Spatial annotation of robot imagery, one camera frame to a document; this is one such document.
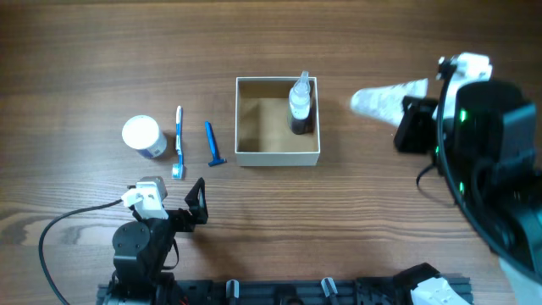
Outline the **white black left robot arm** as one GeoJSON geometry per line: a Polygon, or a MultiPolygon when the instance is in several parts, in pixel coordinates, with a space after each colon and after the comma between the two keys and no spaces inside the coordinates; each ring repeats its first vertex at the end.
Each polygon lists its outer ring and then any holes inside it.
{"type": "Polygon", "coordinates": [[[190,233],[208,220],[205,180],[200,178],[185,196],[187,209],[167,210],[168,193],[160,176],[146,176],[122,195],[134,220],[114,233],[115,271],[97,293],[97,304],[188,304],[189,297],[165,264],[170,251],[178,252],[178,232],[190,233]]]}

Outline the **white cotton swab tub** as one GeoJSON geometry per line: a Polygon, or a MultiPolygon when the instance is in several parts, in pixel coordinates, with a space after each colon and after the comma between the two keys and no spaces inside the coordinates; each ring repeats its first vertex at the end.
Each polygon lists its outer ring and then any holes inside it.
{"type": "Polygon", "coordinates": [[[129,119],[121,132],[124,143],[144,158],[157,158],[167,148],[167,139],[155,119],[136,115],[129,119]]]}

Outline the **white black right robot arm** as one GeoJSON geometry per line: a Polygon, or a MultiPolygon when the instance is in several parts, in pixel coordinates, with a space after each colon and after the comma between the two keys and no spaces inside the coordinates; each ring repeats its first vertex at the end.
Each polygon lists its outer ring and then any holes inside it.
{"type": "Polygon", "coordinates": [[[501,259],[520,304],[541,302],[541,171],[534,161],[536,107],[510,82],[462,86],[439,128],[438,102],[405,96],[395,136],[402,153],[431,153],[452,179],[461,212],[501,259]]]}

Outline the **white lotion tube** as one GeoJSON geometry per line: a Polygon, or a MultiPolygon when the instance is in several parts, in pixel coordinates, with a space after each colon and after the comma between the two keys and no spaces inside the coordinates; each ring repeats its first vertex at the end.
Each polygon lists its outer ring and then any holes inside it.
{"type": "Polygon", "coordinates": [[[404,116],[403,98],[424,98],[428,86],[429,80],[421,79],[392,86],[364,88],[351,97],[350,108],[356,114],[398,126],[404,116]]]}

